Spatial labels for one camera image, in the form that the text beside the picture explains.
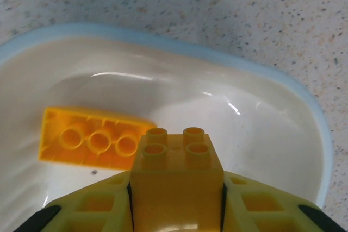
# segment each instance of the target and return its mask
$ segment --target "orange lego brick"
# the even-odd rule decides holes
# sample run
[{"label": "orange lego brick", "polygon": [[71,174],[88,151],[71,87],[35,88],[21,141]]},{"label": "orange lego brick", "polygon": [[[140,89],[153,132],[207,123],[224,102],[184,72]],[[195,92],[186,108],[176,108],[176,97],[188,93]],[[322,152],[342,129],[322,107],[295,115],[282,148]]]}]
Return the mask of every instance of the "orange lego brick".
[{"label": "orange lego brick", "polygon": [[220,231],[223,169],[204,130],[148,130],[130,185],[134,231]]},{"label": "orange lego brick", "polygon": [[135,116],[49,107],[42,120],[39,160],[129,170],[141,136],[155,126]]}]

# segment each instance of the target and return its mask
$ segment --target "white plastic surface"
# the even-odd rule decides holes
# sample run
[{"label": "white plastic surface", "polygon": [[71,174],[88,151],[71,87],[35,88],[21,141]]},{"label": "white plastic surface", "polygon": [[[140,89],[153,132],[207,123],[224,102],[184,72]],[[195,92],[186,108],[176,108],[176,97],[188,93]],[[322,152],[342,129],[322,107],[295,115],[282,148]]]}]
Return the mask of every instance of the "white plastic surface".
[{"label": "white plastic surface", "polygon": [[200,127],[227,171],[315,203],[325,186],[322,140],[306,103],[281,84],[232,67],[114,40],[65,39],[0,66],[0,96],[5,231],[49,201],[117,173],[38,162],[48,105],[135,114],[169,133]]}]

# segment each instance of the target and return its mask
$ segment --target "dark speck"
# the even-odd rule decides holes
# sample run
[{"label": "dark speck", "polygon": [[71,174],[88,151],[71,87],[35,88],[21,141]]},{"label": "dark speck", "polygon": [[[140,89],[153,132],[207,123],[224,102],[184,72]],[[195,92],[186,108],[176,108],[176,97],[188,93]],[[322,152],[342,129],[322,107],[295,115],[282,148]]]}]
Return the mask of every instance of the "dark speck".
[{"label": "dark speck", "polygon": [[128,0],[123,0],[122,2],[121,2],[121,5],[128,5],[129,4],[129,1]]},{"label": "dark speck", "polygon": [[20,32],[17,29],[11,30],[12,35],[18,35]]}]

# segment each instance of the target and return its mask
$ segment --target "white plastic tub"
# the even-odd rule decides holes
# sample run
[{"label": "white plastic tub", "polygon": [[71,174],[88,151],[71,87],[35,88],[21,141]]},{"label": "white plastic tub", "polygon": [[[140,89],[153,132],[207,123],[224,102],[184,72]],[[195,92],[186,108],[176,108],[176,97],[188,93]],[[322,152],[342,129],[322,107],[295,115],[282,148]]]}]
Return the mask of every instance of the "white plastic tub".
[{"label": "white plastic tub", "polygon": [[272,68],[204,47],[93,24],[42,28],[0,47],[0,224],[116,171],[37,161],[48,105],[135,114],[169,133],[205,129],[225,170],[323,206],[332,168],[321,109]]}]

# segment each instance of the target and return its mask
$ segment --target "lego stud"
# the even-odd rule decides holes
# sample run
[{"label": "lego stud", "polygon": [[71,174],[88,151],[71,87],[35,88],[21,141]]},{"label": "lego stud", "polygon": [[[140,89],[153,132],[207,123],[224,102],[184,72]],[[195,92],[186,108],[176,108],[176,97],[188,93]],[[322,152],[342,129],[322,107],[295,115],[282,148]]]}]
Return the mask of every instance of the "lego stud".
[{"label": "lego stud", "polygon": [[195,142],[188,144],[185,149],[187,164],[192,167],[205,167],[210,165],[210,146]]},{"label": "lego stud", "polygon": [[161,158],[165,156],[167,147],[159,143],[151,143],[144,147],[142,151],[143,158]]},{"label": "lego stud", "polygon": [[152,128],[146,132],[146,143],[167,145],[168,132],[163,128]]},{"label": "lego stud", "polygon": [[198,127],[186,128],[184,129],[183,139],[184,146],[194,142],[203,142],[204,130]]},{"label": "lego stud", "polygon": [[84,133],[79,126],[70,126],[63,130],[59,137],[59,144],[65,149],[76,149],[83,142]]},{"label": "lego stud", "polygon": [[87,147],[96,154],[106,152],[110,146],[111,135],[103,129],[93,132],[87,140]]},{"label": "lego stud", "polygon": [[138,142],[133,133],[124,131],[116,141],[116,153],[121,157],[130,157],[136,152]]}]

